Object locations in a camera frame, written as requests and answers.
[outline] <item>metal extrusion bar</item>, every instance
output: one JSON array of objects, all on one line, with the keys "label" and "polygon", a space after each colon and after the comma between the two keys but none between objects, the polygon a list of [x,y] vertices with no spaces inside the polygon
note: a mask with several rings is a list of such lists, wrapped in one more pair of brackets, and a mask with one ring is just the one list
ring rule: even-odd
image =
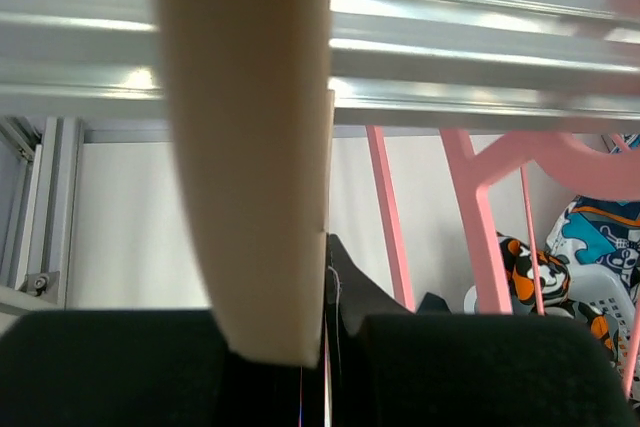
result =
[{"label": "metal extrusion bar", "polygon": [[335,14],[332,74],[573,94],[640,94],[640,46]]},{"label": "metal extrusion bar", "polygon": [[[640,128],[630,97],[640,92],[640,47],[589,38],[640,42],[637,0],[331,7],[332,81],[356,89],[336,89],[336,123]],[[153,0],[0,0],[0,38],[12,39],[0,43],[0,115],[166,118]],[[529,99],[505,100],[501,88]]]},{"label": "metal extrusion bar", "polygon": [[82,121],[47,119],[27,273],[60,273],[57,299],[60,307],[66,303],[73,203],[83,137]]},{"label": "metal extrusion bar", "polygon": [[20,261],[20,247],[22,245],[29,187],[33,164],[23,160],[20,165],[14,191],[13,206],[9,218],[9,228],[5,241],[2,264],[0,264],[0,285],[9,288],[16,287],[18,263]]},{"label": "metal extrusion bar", "polygon": [[28,274],[38,274],[46,271],[46,252],[50,242],[51,211],[54,201],[52,188],[57,180],[57,150],[62,130],[61,124],[61,119],[55,117],[47,119],[42,136],[40,169],[36,185],[33,226],[29,242]]},{"label": "metal extrusion bar", "polygon": [[61,129],[52,196],[49,250],[44,267],[47,272],[60,273],[57,304],[66,307],[73,207],[84,131],[78,119],[64,119]]}]

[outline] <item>cartoon face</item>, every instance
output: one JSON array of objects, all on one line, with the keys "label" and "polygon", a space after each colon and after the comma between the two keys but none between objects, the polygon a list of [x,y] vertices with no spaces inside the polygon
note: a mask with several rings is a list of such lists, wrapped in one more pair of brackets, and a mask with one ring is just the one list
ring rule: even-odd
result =
[{"label": "cartoon face", "polygon": [[[512,282],[518,300],[525,305],[535,302],[534,273],[531,265],[531,251],[520,244],[520,251],[511,272],[507,270],[507,278]],[[555,304],[566,299],[569,292],[569,271],[567,266],[556,257],[538,251],[538,270],[540,286],[545,305]]]},{"label": "cartoon face", "polygon": [[603,255],[597,264],[604,265],[620,275],[620,280],[629,287],[631,284],[631,274],[638,264],[638,251],[634,249],[619,249],[610,254]]}]

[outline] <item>screw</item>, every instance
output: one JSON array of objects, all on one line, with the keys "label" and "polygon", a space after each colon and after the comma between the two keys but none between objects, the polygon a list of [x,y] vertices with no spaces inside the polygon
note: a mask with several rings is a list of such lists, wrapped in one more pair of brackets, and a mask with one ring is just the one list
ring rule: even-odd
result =
[{"label": "screw", "polygon": [[33,286],[36,289],[44,289],[47,286],[47,278],[43,275],[41,277],[38,277],[34,282],[33,282]]}]

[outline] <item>metal bracket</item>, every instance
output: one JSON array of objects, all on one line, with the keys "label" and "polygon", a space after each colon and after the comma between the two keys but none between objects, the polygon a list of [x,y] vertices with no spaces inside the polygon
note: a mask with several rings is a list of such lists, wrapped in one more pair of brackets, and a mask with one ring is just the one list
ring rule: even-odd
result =
[{"label": "metal bracket", "polygon": [[40,138],[25,119],[21,117],[0,117],[0,139],[18,157],[27,162],[33,162],[36,144],[38,144]]},{"label": "metal bracket", "polygon": [[58,287],[60,285],[60,272],[48,272],[42,274],[27,274],[24,282],[18,289],[33,297],[56,304],[58,302]]}]

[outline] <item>pink metal leg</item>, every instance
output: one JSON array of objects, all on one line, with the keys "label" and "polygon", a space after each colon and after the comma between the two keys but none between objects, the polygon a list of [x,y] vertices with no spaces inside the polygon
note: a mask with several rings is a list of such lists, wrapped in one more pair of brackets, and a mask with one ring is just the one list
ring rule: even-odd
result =
[{"label": "pink metal leg", "polygon": [[[453,186],[458,198],[471,258],[471,268],[478,291],[478,308],[483,313],[511,313],[511,297],[507,286],[496,228],[489,205],[488,169],[478,169],[471,138],[463,130],[441,130]],[[485,150],[482,159],[501,155],[500,149]]]},{"label": "pink metal leg", "polygon": [[620,151],[626,152],[631,150],[620,134],[609,134],[609,137],[611,137],[611,140],[613,140],[613,143],[618,146]]},{"label": "pink metal leg", "polygon": [[[602,200],[640,199],[640,169],[637,169],[640,150],[630,150],[616,135],[612,137],[622,150],[618,155],[590,149],[567,133],[510,132],[477,155],[473,152],[467,132],[441,130],[440,136],[458,197],[476,279],[478,306],[482,312],[509,312],[511,306],[487,198],[490,185],[534,160],[556,182],[577,194]],[[535,253],[524,169],[522,175],[531,250]],[[536,260],[533,255],[534,271],[539,270]],[[535,277],[536,300],[542,306],[539,273]],[[623,376],[623,387],[627,395],[633,381],[640,344],[640,303],[637,307],[629,346],[629,362]]]},{"label": "pink metal leg", "polygon": [[378,204],[382,217],[382,229],[387,246],[391,283],[395,299],[407,309],[415,311],[415,300],[409,275],[409,262],[402,238],[398,206],[393,192],[389,158],[384,143],[384,133],[381,127],[368,125],[367,139],[373,165],[373,176],[378,193]]},{"label": "pink metal leg", "polygon": [[529,197],[529,179],[527,176],[526,165],[520,167],[520,178],[522,179],[522,197],[524,199],[524,210],[527,216],[529,247],[531,248],[531,265],[533,266],[533,285],[534,293],[536,295],[536,310],[538,311],[538,314],[544,315],[542,286],[540,283],[540,267],[538,266],[538,249],[536,247],[536,234],[533,229],[533,214],[531,213],[531,198]]}]

